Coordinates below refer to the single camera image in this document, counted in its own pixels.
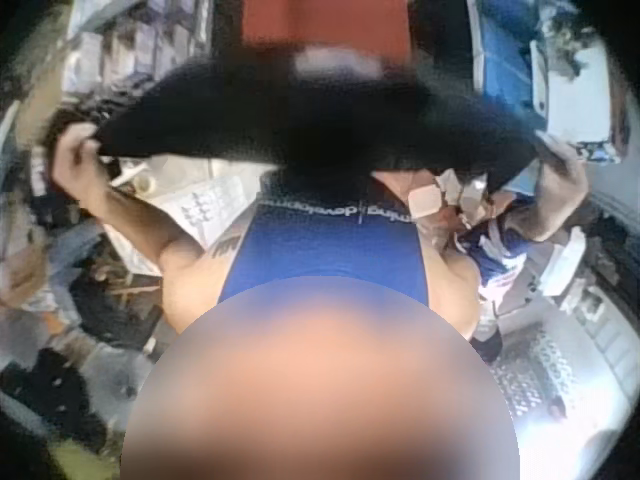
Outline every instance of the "bare skin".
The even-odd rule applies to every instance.
[[[94,132],[94,126],[78,124],[63,134],[56,149],[53,179],[82,208],[114,227],[158,265],[164,278],[165,314],[180,333],[218,303],[254,208],[245,211],[204,251],[169,215],[110,187],[97,158],[99,145],[90,139]],[[532,240],[544,240],[553,234],[587,192],[586,176],[577,160],[567,156],[561,161],[558,154],[542,149],[538,206],[508,219],[511,228]],[[431,239],[418,232],[428,279],[429,307],[469,339],[480,318],[478,268],[473,260],[453,250],[438,252]]]

